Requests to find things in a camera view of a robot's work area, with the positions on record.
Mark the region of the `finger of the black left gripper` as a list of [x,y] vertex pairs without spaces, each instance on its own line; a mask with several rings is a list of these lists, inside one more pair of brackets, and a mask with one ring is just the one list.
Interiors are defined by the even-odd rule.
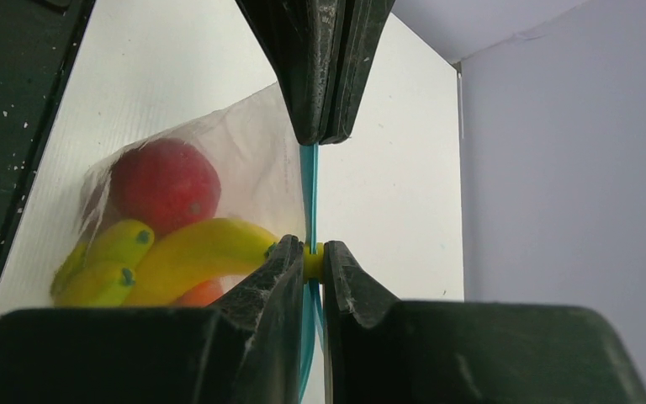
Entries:
[[302,146],[345,140],[334,124],[345,1],[236,3],[271,64]]
[[384,26],[394,0],[339,1],[333,34],[331,95],[324,108],[320,144],[338,144],[352,134]]

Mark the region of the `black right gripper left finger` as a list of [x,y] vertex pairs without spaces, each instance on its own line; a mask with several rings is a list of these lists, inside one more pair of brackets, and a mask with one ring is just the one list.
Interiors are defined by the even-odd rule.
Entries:
[[0,318],[0,403],[296,403],[303,245],[205,308],[28,309]]

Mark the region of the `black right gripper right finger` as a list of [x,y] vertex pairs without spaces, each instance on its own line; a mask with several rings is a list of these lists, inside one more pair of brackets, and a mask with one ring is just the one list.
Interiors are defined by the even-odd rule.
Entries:
[[325,245],[329,403],[646,403],[612,325],[578,306],[402,300]]

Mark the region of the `orange toy carrot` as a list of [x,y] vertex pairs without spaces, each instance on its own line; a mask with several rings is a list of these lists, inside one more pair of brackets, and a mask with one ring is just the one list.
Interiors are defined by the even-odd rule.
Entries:
[[219,279],[211,279],[195,285],[172,304],[182,307],[205,307],[224,295],[224,288]]

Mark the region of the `clear zip top bag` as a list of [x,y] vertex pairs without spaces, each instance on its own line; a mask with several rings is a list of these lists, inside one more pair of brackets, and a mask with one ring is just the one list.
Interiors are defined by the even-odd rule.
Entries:
[[[311,227],[305,177],[301,172],[303,153],[277,85],[270,85],[225,109],[124,146],[91,166],[77,182],[71,197],[60,201],[56,217],[50,222],[55,241],[56,271],[77,243],[90,242],[119,221],[134,220],[120,214],[114,207],[110,195],[111,166],[128,150],[161,138],[176,138],[194,145],[214,166],[220,178],[221,195],[211,219],[244,220],[270,231],[279,237],[278,242],[290,235],[302,243],[300,402],[309,381],[315,346],[313,300],[304,275],[310,256]],[[219,278],[224,295],[249,275]],[[53,309],[204,308],[174,306],[172,303],[168,306],[124,306],[123,303],[115,307],[56,307],[53,304]]]

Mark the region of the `yellow toy banana bunch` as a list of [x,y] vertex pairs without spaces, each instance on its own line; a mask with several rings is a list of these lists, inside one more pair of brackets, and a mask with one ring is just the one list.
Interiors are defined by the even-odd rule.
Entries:
[[155,241],[145,223],[122,220],[90,242],[79,242],[56,271],[56,307],[120,306],[136,283],[135,270]]

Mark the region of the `red toy apple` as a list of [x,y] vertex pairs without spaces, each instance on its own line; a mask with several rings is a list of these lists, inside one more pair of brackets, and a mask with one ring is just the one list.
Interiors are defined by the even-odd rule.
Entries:
[[214,217],[220,178],[194,145],[161,138],[126,151],[111,166],[110,195],[120,214],[164,236]]

